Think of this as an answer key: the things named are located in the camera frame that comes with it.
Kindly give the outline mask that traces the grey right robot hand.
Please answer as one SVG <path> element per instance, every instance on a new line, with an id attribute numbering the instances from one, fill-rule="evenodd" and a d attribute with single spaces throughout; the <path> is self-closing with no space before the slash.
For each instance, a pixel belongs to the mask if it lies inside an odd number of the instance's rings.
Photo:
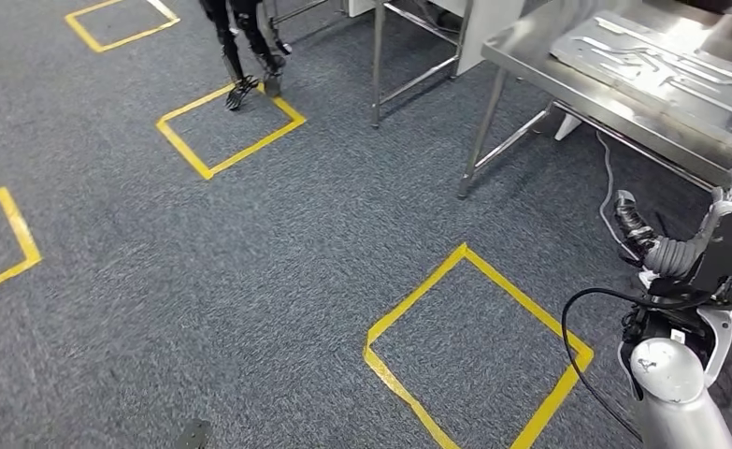
<path id="1" fill-rule="evenodd" d="M 732 212 L 732 169 L 730 183 L 726 187 L 712 190 L 712 202 L 705 213 L 696 234 L 688 240 L 678 240 L 662 236 L 653 230 L 641 217 L 635 198 L 625 190 L 619 190 L 614 201 L 614 217 L 624 241 L 633 254 L 647 266 L 654 257 L 661 258 L 665 253 L 675 254 L 704 251 L 709 233 L 717 225 L 718 219 Z"/>

